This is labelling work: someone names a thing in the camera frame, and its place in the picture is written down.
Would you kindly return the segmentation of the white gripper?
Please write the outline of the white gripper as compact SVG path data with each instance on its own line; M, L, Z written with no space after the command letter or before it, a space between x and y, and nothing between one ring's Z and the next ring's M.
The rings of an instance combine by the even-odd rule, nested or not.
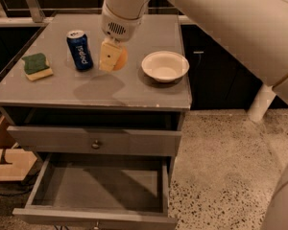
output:
M114 4L106 0L102 7L102 30L105 35L120 42L129 41L143 16L143 6L139 3ZM99 69L111 72L122 52L122 45L106 37L101 44Z

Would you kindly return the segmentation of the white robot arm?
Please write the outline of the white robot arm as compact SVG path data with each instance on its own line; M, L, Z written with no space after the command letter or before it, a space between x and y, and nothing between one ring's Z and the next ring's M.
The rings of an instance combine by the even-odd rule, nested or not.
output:
M192 111L170 213L176 230L288 230L288 0L168 0L263 82L249 112ZM115 17L143 0L105 0Z

